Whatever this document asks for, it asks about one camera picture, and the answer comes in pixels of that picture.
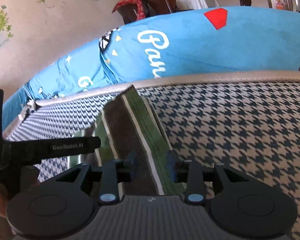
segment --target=striped cloth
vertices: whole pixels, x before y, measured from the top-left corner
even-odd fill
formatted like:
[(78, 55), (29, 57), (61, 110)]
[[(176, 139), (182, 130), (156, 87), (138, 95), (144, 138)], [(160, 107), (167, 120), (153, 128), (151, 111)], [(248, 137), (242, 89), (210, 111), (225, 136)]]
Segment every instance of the striped cloth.
[[(80, 136), (99, 136), (101, 147), (81, 155), (79, 162), (102, 166), (125, 159), (131, 152), (137, 154), (137, 176), (133, 182), (119, 185), (121, 195), (181, 195), (185, 190), (182, 183), (171, 180), (165, 166), (172, 147), (164, 128), (153, 107), (133, 86), (108, 102), (90, 128), (74, 134)], [(70, 167), (77, 159), (70, 157)]]

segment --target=blue fabric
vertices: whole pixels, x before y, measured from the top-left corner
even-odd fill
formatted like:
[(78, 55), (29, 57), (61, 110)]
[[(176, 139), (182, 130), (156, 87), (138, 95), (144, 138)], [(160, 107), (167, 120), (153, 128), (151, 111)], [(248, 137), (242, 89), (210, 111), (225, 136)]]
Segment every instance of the blue fabric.
[(35, 75), (3, 106), (3, 129), (31, 99), (158, 77), (300, 68), (300, 13), (225, 7), (216, 29), (208, 8), (147, 18), (105, 34)]

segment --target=yellow triangle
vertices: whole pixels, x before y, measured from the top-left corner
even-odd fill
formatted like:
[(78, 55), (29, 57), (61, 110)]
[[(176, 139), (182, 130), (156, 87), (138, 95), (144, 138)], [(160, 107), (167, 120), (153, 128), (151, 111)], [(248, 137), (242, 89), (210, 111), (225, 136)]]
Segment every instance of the yellow triangle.
[(118, 53), (115, 50), (113, 50), (112, 51), (112, 56), (118, 56)]

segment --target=houndstooth pattern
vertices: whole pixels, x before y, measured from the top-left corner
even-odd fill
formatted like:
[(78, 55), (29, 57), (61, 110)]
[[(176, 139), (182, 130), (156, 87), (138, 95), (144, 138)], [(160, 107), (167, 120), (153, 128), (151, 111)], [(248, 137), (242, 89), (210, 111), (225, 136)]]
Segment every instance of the houndstooth pattern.
[[(153, 104), (179, 154), (207, 166), (229, 163), (292, 197), (298, 205), (292, 237), (300, 239), (300, 83), (166, 86), (139, 93)], [(42, 107), (9, 139), (70, 137), (114, 97)], [(67, 168), (66, 159), (46, 160), (39, 168), (46, 180)]]

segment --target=screw head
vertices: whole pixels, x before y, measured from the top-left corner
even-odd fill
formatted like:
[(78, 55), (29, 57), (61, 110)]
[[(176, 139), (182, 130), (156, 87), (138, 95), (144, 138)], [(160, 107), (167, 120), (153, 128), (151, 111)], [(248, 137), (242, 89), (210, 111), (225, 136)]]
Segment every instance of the screw head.
[(115, 200), (115, 195), (113, 195), (111, 193), (105, 193), (100, 196), (100, 200), (103, 202), (111, 202), (111, 201)]
[(203, 200), (203, 196), (200, 194), (191, 194), (188, 196), (188, 200), (191, 202), (200, 202)]

